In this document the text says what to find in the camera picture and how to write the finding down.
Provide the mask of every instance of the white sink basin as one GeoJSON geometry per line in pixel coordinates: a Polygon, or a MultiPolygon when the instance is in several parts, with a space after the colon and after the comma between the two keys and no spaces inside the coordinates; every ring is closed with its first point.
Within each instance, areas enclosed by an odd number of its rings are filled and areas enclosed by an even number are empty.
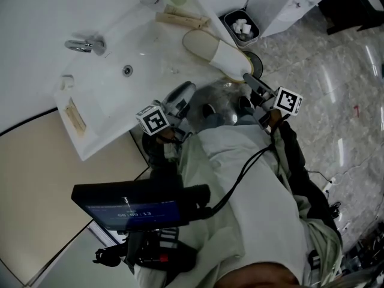
{"type": "MultiPolygon", "coordinates": [[[[183,8],[209,16],[209,31],[230,42],[232,39],[216,15],[198,0],[188,0],[183,8]]],[[[160,101],[178,85],[192,81],[207,85],[223,74],[182,45],[190,28],[158,23],[155,13],[138,5],[103,36],[107,50],[103,56],[79,53],[63,72],[74,78],[74,86],[54,94],[64,125],[82,160],[132,129],[135,114],[152,100],[160,101]],[[129,65],[129,77],[123,68],[129,65]],[[64,112],[72,98],[86,124],[79,136],[64,112]]]]}

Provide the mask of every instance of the blue screen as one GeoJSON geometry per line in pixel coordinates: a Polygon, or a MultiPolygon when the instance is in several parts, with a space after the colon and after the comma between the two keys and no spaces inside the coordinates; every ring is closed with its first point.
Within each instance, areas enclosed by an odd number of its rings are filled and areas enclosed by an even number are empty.
{"type": "Polygon", "coordinates": [[[87,206],[106,229],[124,229],[152,223],[180,220],[174,200],[161,203],[126,204],[113,206],[87,206]]]}

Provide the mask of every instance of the white slipper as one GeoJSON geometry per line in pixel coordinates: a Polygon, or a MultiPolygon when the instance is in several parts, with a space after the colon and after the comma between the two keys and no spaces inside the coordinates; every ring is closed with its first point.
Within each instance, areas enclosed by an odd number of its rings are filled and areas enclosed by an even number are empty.
{"type": "Polygon", "coordinates": [[[244,82],[244,74],[253,74],[253,64],[244,53],[205,31],[188,32],[184,35],[182,44],[234,82],[244,82]]]}

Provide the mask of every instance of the shoe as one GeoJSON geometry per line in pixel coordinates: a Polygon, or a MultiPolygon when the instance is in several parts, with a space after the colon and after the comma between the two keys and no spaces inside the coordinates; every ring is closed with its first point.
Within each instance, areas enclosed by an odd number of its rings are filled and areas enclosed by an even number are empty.
{"type": "Polygon", "coordinates": [[[254,106],[250,99],[246,96],[240,96],[238,100],[238,107],[240,112],[243,112],[245,108],[252,108],[254,109],[254,106]]]}
{"type": "Polygon", "coordinates": [[[216,113],[216,110],[215,108],[209,104],[209,103],[206,103],[203,105],[203,116],[204,118],[206,119],[209,115],[212,115],[212,114],[215,114],[216,113]]]}

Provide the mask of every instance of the sink overflow hole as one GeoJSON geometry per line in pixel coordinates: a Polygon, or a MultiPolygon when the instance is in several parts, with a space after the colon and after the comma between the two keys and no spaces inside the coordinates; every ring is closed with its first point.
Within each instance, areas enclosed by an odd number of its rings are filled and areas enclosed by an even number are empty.
{"type": "Polygon", "coordinates": [[[133,73],[133,68],[131,65],[126,65],[122,68],[122,74],[124,77],[129,77],[133,73]]]}

